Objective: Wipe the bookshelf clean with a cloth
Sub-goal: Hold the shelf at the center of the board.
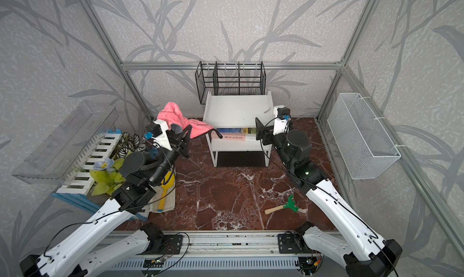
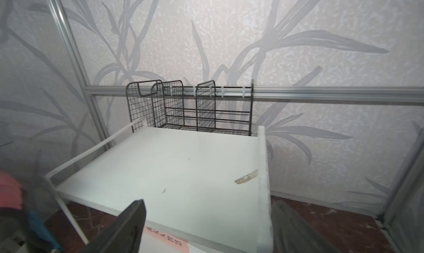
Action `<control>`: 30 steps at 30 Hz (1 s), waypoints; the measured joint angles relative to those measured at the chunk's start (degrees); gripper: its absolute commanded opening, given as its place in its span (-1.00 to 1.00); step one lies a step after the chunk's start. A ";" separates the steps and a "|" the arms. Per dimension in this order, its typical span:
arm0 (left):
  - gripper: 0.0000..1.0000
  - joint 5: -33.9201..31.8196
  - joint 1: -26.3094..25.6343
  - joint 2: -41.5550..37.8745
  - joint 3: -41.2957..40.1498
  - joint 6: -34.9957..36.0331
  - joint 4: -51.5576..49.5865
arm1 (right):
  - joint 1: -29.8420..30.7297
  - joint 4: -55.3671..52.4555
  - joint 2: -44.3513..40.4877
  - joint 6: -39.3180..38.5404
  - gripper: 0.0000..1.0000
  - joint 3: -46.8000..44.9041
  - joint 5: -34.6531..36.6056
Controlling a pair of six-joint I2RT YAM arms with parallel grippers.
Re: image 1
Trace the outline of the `pink cloth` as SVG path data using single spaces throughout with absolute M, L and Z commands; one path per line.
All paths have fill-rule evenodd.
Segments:
M 190 138 L 195 139 L 199 136 L 209 133 L 210 131 L 217 130 L 200 120 L 188 119 L 184 117 L 179 106 L 176 103 L 168 102 L 166 106 L 158 113 L 157 120 L 163 120 L 168 124 L 168 127 L 174 130 L 173 125 L 180 127 L 180 131 L 187 128 L 189 125 L 192 127 Z

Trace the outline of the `white two-tier bookshelf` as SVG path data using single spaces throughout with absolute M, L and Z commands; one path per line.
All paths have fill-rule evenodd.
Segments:
M 271 92 L 266 95 L 214 96 L 210 92 L 203 121 L 223 135 L 206 135 L 210 155 L 217 167 L 267 167 L 271 145 L 256 140 L 256 122 L 263 124 L 274 118 Z

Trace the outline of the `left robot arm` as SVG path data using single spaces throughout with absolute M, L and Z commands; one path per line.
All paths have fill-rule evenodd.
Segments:
M 179 156 L 187 157 L 192 126 L 173 132 L 166 122 L 149 125 L 151 140 L 158 150 L 156 158 L 133 152 L 118 168 L 126 180 L 86 222 L 55 246 L 47 246 L 42 255 L 29 255 L 20 263 L 25 277 L 95 277 L 131 256 L 166 252 L 168 243 L 154 225 L 144 225 L 132 235 L 104 249 L 94 248 L 119 225 L 147 206 L 156 195 L 154 186 L 163 184 L 174 170 Z

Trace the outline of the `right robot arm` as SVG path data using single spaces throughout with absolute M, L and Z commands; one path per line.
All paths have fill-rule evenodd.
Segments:
M 402 247 L 376 233 L 349 206 L 327 175 L 310 158 L 308 136 L 290 128 L 290 117 L 275 117 L 267 124 L 256 123 L 256 139 L 271 145 L 282 161 L 286 175 L 336 227 L 341 237 L 305 225 L 300 234 L 309 249 L 344 267 L 350 277 L 387 277 L 396 272 Z

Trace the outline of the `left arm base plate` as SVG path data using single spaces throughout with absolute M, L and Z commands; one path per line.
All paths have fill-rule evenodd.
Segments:
M 182 234 L 163 235 L 150 241 L 142 255 L 179 255 L 183 241 Z

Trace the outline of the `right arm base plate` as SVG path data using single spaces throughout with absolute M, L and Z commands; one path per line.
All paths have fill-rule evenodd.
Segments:
M 277 239 L 281 254 L 303 254 L 310 252 L 303 237 L 298 233 L 281 233 L 277 235 Z

